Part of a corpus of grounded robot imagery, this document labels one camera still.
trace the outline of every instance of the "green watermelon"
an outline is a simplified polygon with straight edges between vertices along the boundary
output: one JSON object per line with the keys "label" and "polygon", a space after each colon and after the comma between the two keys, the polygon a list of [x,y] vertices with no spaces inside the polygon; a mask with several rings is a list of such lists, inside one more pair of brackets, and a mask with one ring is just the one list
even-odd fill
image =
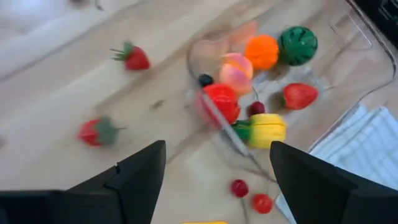
{"label": "green watermelon", "polygon": [[298,66],[309,62],[318,49],[318,39],[306,27],[291,27],[278,38],[279,62],[281,64]]}

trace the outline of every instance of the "dish towel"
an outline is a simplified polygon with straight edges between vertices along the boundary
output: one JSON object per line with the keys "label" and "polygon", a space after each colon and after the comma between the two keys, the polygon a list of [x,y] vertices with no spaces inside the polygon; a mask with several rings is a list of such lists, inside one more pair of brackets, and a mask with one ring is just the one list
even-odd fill
{"label": "dish towel", "polygon": [[[310,153],[339,168],[398,190],[398,122],[387,108],[368,112],[358,106]],[[296,223],[282,194],[275,201]]]}

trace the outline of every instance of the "toy fruit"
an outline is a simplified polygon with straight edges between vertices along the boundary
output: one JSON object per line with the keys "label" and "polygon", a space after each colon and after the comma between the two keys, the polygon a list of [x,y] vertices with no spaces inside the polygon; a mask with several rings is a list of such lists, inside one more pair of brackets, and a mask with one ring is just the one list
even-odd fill
{"label": "toy fruit", "polygon": [[234,124],[232,124],[232,128],[242,141],[247,142],[249,140],[250,120],[236,121]]}
{"label": "toy fruit", "polygon": [[262,114],[266,112],[266,108],[264,107],[264,104],[261,103],[260,101],[256,101],[252,103],[250,106],[247,108],[247,113],[248,117],[250,118],[252,115],[255,114]]}
{"label": "toy fruit", "polygon": [[280,35],[279,62],[297,66],[309,62],[318,48],[318,39],[315,34],[306,27],[291,27]]}
{"label": "toy fruit", "polygon": [[205,86],[211,85],[214,83],[213,77],[207,75],[207,74],[202,74],[198,78],[199,85],[203,88]]}
{"label": "toy fruit", "polygon": [[137,46],[134,46],[130,40],[123,43],[123,50],[111,49],[116,52],[113,60],[124,62],[128,70],[147,70],[150,67],[147,55]]}
{"label": "toy fruit", "polygon": [[237,198],[243,198],[249,193],[249,187],[243,180],[234,180],[231,183],[231,192]]}
{"label": "toy fruit", "polygon": [[253,37],[244,50],[244,56],[256,70],[268,70],[278,61],[279,47],[277,40],[268,35]]}
{"label": "toy fruit", "polygon": [[[229,124],[233,124],[239,116],[241,107],[238,105],[238,97],[236,97],[235,91],[227,84],[215,83],[208,85],[203,89],[205,93],[210,97],[215,106],[225,117]],[[209,109],[209,107],[202,103],[205,111],[210,118],[216,123],[217,119]]]}
{"label": "toy fruit", "polygon": [[284,141],[286,125],[277,114],[256,114],[250,117],[249,145],[257,149],[270,149],[272,141]]}
{"label": "toy fruit", "polygon": [[260,214],[267,214],[272,210],[273,203],[266,194],[256,194],[252,199],[252,206]]}
{"label": "toy fruit", "polygon": [[304,109],[318,97],[316,88],[303,83],[291,83],[284,88],[283,93],[283,105],[290,110]]}
{"label": "toy fruit", "polygon": [[115,128],[109,117],[94,119],[82,124],[78,137],[91,146],[112,145],[122,128]]}
{"label": "toy fruit", "polygon": [[220,82],[229,85],[238,96],[252,91],[253,66],[239,53],[226,54],[220,70]]}

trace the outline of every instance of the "red strawberry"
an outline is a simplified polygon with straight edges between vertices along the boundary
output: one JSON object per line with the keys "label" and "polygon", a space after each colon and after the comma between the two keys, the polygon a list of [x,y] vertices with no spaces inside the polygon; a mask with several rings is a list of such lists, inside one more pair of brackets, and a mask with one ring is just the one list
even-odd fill
{"label": "red strawberry", "polygon": [[120,129],[111,124],[109,117],[102,117],[84,123],[78,137],[91,146],[107,146],[115,142]]}
{"label": "red strawberry", "polygon": [[147,70],[150,67],[145,52],[140,47],[134,46],[129,40],[123,43],[123,50],[111,50],[117,52],[113,60],[124,62],[128,70]]}
{"label": "red strawberry", "polygon": [[290,110],[301,110],[311,105],[318,97],[318,90],[303,83],[291,83],[284,90],[284,105]]}

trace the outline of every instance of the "blueberry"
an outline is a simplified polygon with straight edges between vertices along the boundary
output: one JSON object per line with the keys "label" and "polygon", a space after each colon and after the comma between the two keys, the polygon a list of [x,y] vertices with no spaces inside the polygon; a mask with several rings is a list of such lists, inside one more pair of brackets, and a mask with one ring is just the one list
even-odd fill
{"label": "blueberry", "polygon": [[203,88],[205,86],[213,84],[214,79],[213,79],[213,77],[211,77],[209,75],[202,74],[199,76],[198,82],[199,82],[199,85]]}

